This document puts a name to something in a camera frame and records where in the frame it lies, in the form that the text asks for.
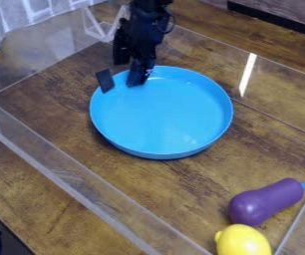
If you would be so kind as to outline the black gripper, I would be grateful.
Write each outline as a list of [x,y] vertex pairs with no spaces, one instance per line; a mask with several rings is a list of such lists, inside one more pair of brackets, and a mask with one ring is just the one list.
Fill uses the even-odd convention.
[[114,33],[113,61],[124,65],[133,59],[126,78],[129,87],[145,83],[154,64],[154,48],[162,36],[170,32],[168,20],[172,13],[166,8],[146,12],[141,8],[130,9],[130,17],[120,19],[120,27]]

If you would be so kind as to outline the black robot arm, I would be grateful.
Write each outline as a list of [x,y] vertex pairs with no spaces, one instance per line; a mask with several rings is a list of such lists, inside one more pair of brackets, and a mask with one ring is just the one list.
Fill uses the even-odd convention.
[[156,46],[170,32],[168,20],[172,13],[166,6],[172,0],[132,0],[129,18],[120,19],[114,33],[113,61],[116,65],[130,64],[126,85],[142,85],[152,73]]

